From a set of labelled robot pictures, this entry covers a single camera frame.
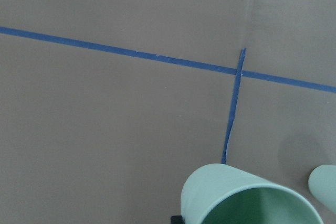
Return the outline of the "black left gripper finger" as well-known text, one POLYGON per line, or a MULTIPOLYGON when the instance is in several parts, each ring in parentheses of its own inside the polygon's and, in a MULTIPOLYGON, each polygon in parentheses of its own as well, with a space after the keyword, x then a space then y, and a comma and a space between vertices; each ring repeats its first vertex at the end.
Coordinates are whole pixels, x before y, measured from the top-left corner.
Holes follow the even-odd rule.
POLYGON ((185 224, 181 215, 171 216, 171 224, 185 224))

